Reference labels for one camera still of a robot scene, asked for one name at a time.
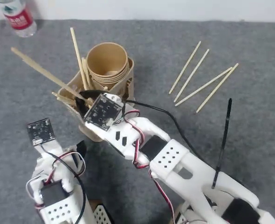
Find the red bottle label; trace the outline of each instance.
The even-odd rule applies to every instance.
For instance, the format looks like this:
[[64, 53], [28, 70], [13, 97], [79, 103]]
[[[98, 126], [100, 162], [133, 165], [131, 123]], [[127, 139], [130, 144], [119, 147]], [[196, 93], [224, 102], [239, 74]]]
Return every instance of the red bottle label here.
[[17, 15], [5, 15], [8, 21], [10, 22], [13, 29], [22, 30], [26, 29], [33, 23], [33, 17], [28, 11], [27, 8], [24, 8], [19, 14]]

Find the cardboard holder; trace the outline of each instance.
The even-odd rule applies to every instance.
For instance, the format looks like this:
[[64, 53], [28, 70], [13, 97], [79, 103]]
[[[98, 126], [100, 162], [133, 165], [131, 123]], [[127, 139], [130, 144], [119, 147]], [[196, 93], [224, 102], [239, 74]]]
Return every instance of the cardboard holder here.
[[[133, 75], [134, 61], [129, 57], [127, 58], [127, 61], [128, 61], [127, 72], [125, 72], [121, 80], [110, 85], [110, 88], [108, 88], [108, 92], [111, 94], [116, 94], [124, 99], [134, 100], [134, 95], [133, 95], [134, 94], [134, 75]], [[96, 81], [93, 78], [92, 78], [92, 82], [93, 82], [94, 88], [97, 90], [103, 90], [104, 87], [107, 86]], [[77, 92], [81, 92], [84, 90], [80, 71], [78, 71], [77, 74], [73, 77], [73, 79], [68, 83], [68, 86], [70, 86], [72, 89], [74, 89]], [[58, 94], [70, 99], [74, 98], [74, 96], [64, 88], [61, 88], [58, 91]], [[84, 125], [85, 122], [82, 119], [79, 112], [76, 110], [76, 108], [70, 106], [69, 104], [66, 104], [66, 103], [64, 104], [67, 107], [68, 111], [70, 111], [72, 116], [79, 121], [78, 127], [83, 134], [85, 134], [92, 141], [95, 141], [95, 142], [102, 141], [102, 139], [100, 139], [93, 131], [86, 128], [86, 126]]]

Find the white wall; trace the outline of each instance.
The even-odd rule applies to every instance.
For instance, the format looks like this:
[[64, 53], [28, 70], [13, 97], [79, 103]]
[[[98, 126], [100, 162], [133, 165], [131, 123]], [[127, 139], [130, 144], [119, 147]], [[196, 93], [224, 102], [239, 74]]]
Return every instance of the white wall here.
[[275, 22], [275, 0], [27, 0], [48, 20], [181, 20]]

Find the chopstick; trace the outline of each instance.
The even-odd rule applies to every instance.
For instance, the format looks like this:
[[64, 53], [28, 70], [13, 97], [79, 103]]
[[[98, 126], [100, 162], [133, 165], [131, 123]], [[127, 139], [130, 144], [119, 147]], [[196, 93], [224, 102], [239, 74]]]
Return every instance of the chopstick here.
[[91, 79], [89, 76], [89, 70], [88, 70], [88, 67], [86, 64], [86, 59], [84, 57], [82, 57], [82, 68], [83, 68], [84, 73], [86, 73], [86, 78], [87, 78], [87, 83], [88, 83], [89, 89], [93, 90], [94, 87], [92, 85], [92, 82], [91, 82]]
[[52, 92], [52, 94], [55, 96], [55, 97], [57, 97], [57, 98], [61, 98], [61, 99], [63, 99], [63, 100], [65, 100], [65, 101], [72, 101], [73, 103], [74, 103], [74, 100], [72, 100], [72, 99], [70, 99], [70, 98], [67, 98], [67, 97], [64, 97], [64, 96], [62, 96], [62, 95], [60, 95], [60, 94], [58, 94], [58, 93], [56, 93], [56, 92]]
[[181, 76], [183, 75], [185, 69], [187, 68], [188, 64], [190, 63], [190, 61], [192, 60], [194, 54], [197, 52], [199, 46], [201, 44], [201, 41], [198, 43], [198, 45], [195, 47], [195, 49], [193, 50], [192, 54], [190, 55], [189, 59], [187, 60], [186, 64], [184, 65], [183, 69], [181, 70], [180, 74], [178, 75], [176, 81], [174, 82], [173, 86], [171, 87], [171, 90], [169, 91], [169, 94], [171, 94], [175, 88], [175, 86], [177, 85], [178, 81], [180, 80]]
[[51, 74], [49, 71], [47, 71], [46, 69], [42, 68], [41, 65], [39, 65], [37, 62], [35, 62], [33, 59], [31, 59], [27, 55], [21, 53], [16, 48], [11, 48], [11, 51], [13, 53], [15, 53], [17, 56], [19, 56], [30, 67], [32, 67], [33, 69], [35, 69], [36, 71], [38, 71], [39, 73], [41, 73], [42, 75], [44, 75], [46, 78], [48, 78], [49, 80], [53, 81], [54, 83], [56, 83], [60, 87], [66, 89], [68, 92], [70, 92], [71, 94], [75, 95], [76, 97], [78, 97], [78, 98], [83, 99], [83, 100], [86, 101], [86, 99], [82, 95], [80, 95], [78, 92], [76, 92], [71, 87], [69, 87], [68, 85], [66, 85], [64, 82], [62, 82], [56, 76], [54, 76], [53, 74]]
[[213, 96], [213, 94], [220, 88], [220, 86], [224, 83], [224, 81], [232, 74], [232, 72], [237, 68], [239, 64], [237, 63], [234, 67], [227, 73], [227, 75], [221, 80], [221, 82], [215, 87], [215, 89], [209, 94], [209, 96], [204, 100], [204, 102], [198, 107], [196, 113], [198, 113], [203, 106], [207, 103], [207, 101]]
[[184, 101], [188, 100], [190, 97], [192, 97], [193, 95], [195, 95], [196, 93], [200, 92], [202, 89], [206, 88], [208, 85], [210, 85], [211, 83], [213, 83], [215, 80], [219, 79], [220, 77], [222, 77], [223, 75], [227, 74], [231, 68], [228, 68], [227, 70], [225, 70], [224, 72], [220, 73], [218, 76], [216, 76], [215, 78], [211, 79], [209, 82], [207, 82], [205, 85], [202, 85], [200, 88], [198, 88], [196, 91], [192, 92], [191, 94], [189, 94], [187, 97], [185, 97], [183, 100], [179, 101], [175, 106], [180, 105], [181, 103], [183, 103]]
[[76, 42], [76, 34], [74, 32], [73, 27], [70, 28], [70, 32], [71, 32], [71, 36], [72, 36], [72, 41], [73, 41], [74, 49], [76, 50], [76, 58], [77, 58], [78, 66], [80, 67], [80, 72], [81, 72], [81, 75], [82, 75], [83, 87], [84, 87], [85, 90], [87, 90], [88, 87], [87, 87], [86, 77], [85, 77], [85, 73], [83, 71], [83, 65], [82, 65], [82, 61], [81, 61], [81, 56], [80, 56], [80, 52], [78, 50], [78, 46], [77, 46], [77, 42]]
[[76, 106], [76, 103], [73, 100], [67, 100], [66, 98], [57, 97], [57, 100], [66, 103], [71, 106]]
[[202, 56], [201, 60], [198, 62], [197, 66], [195, 66], [194, 70], [192, 71], [192, 73], [189, 75], [188, 79], [186, 80], [186, 82], [184, 83], [184, 85], [182, 86], [181, 90], [179, 91], [178, 95], [176, 96], [174, 102], [177, 101], [177, 99], [180, 97], [181, 93], [183, 92], [183, 90], [185, 89], [185, 87], [187, 86], [187, 84], [189, 83], [190, 79], [193, 77], [194, 73], [197, 71], [197, 69], [199, 68], [199, 66], [202, 64], [203, 60], [205, 59], [206, 55], [208, 54], [209, 49], [206, 50], [206, 52], [204, 53], [204, 55]]

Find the cup rim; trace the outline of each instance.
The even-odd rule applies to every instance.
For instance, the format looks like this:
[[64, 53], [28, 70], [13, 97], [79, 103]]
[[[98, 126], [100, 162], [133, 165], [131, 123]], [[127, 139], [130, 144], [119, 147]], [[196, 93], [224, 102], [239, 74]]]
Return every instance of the cup rim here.
[[103, 45], [103, 44], [113, 44], [113, 45], [117, 45], [117, 46], [120, 47], [120, 48], [124, 51], [124, 53], [125, 53], [125, 56], [126, 56], [125, 63], [124, 63], [124, 65], [122, 66], [122, 68], [121, 68], [120, 70], [117, 71], [116, 74], [119, 74], [120, 72], [122, 72], [122, 71], [124, 70], [126, 64], [129, 63], [129, 62], [128, 62], [128, 55], [127, 55], [127, 52], [126, 52], [126, 50], [125, 50], [124, 47], [122, 47], [120, 44], [117, 44], [117, 43], [114, 43], [114, 42], [103, 42], [103, 43], [99, 43], [99, 44], [95, 45], [94, 47], [92, 47], [92, 48], [89, 50], [89, 52], [88, 52], [88, 54], [87, 54], [87, 56], [86, 56], [86, 64], [87, 64], [87, 68], [88, 68], [88, 70], [89, 70], [89, 73], [92, 73], [93, 75], [98, 76], [98, 77], [107, 77], [107, 78], [109, 78], [109, 77], [113, 77], [113, 76], [115, 76], [115, 75], [104, 76], [104, 75], [97, 74], [97, 73], [95, 73], [95, 72], [93, 72], [93, 71], [91, 70], [91, 68], [89, 67], [89, 64], [88, 64], [88, 57], [89, 57], [89, 54], [91, 53], [91, 51], [92, 51], [93, 49], [97, 48], [98, 46]]

